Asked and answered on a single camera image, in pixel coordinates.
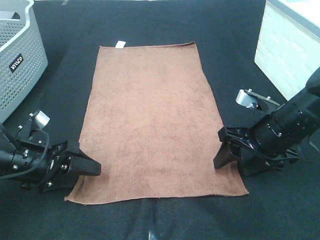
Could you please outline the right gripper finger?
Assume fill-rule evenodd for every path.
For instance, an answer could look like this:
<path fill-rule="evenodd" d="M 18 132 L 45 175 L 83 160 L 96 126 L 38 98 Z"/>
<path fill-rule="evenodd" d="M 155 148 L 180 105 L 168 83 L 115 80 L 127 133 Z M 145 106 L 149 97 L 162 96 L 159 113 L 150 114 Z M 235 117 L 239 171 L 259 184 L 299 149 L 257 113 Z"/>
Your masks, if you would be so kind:
<path fill-rule="evenodd" d="M 225 165 L 242 159 L 241 147 L 230 143 L 223 142 L 216 156 L 213 159 L 214 167 L 220 169 Z"/>
<path fill-rule="evenodd" d="M 284 163 L 272 163 L 253 153 L 244 153 L 242 158 L 237 161 L 240 173 L 245 177 L 254 176 L 264 172 L 281 171 Z"/>

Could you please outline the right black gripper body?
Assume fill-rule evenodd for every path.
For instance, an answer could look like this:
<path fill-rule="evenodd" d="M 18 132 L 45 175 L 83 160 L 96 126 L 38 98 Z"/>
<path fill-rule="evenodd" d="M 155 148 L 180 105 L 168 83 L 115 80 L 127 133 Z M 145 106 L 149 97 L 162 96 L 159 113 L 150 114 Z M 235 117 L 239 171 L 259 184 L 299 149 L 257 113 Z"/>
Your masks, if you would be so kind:
<path fill-rule="evenodd" d="M 277 125 L 272 115 L 266 115 L 252 127 L 222 127 L 218 131 L 221 143 L 230 142 L 245 153 L 255 154 L 271 163 L 288 161 L 295 163 L 299 154 L 292 148 L 297 143 Z"/>

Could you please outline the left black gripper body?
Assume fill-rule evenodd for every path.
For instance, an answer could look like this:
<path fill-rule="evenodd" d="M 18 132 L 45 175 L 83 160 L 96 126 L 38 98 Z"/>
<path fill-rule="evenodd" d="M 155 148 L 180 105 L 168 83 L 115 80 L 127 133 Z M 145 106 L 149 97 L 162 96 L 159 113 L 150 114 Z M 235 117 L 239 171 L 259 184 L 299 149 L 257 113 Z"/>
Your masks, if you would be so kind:
<path fill-rule="evenodd" d="M 58 174 L 67 174 L 67 151 L 71 142 L 52 145 L 49 135 L 42 129 L 21 129 L 14 139 L 22 147 L 19 162 L 14 165 L 13 180 L 20 182 L 20 189 L 38 188 L 40 192 L 46 183 Z"/>

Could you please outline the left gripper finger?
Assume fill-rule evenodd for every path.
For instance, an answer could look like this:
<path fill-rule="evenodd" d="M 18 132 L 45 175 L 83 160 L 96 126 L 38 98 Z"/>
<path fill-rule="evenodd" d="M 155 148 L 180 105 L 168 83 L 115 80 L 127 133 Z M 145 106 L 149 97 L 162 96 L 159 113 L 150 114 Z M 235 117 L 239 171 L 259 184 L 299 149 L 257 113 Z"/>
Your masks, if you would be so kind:
<path fill-rule="evenodd" d="M 82 150 L 77 152 L 67 151 L 67 174 L 73 176 L 100 176 L 102 166 L 90 158 Z"/>
<path fill-rule="evenodd" d="M 72 189 L 76 185 L 78 178 L 79 176 L 75 174 L 58 174 L 46 183 L 42 192 L 45 193 L 53 190 Z"/>

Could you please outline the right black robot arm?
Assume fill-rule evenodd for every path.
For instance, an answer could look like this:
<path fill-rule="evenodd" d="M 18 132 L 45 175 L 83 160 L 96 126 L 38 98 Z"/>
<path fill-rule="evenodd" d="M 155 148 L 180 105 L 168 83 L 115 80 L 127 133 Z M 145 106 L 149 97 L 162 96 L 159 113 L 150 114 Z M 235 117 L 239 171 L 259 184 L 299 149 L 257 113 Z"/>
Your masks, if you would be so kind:
<path fill-rule="evenodd" d="M 221 147 L 214 167 L 237 162 L 245 176 L 281 171 L 285 161 L 293 164 L 301 158 L 294 146 L 320 128 L 320 71 L 283 105 L 251 89 L 239 90 L 236 102 L 264 115 L 251 127 L 224 126 L 218 131 Z"/>

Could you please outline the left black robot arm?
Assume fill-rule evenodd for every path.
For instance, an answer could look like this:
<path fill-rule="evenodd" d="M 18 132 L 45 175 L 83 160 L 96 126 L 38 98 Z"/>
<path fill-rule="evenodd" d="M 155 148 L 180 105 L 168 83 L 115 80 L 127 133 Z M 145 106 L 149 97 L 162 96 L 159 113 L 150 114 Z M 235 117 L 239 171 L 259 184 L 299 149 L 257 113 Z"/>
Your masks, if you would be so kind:
<path fill-rule="evenodd" d="M 101 171 L 101 164 L 81 151 L 78 142 L 52 145 L 42 129 L 14 137 L 0 127 L 0 178 L 20 182 L 22 190 L 71 189 L 80 176 L 96 177 Z"/>

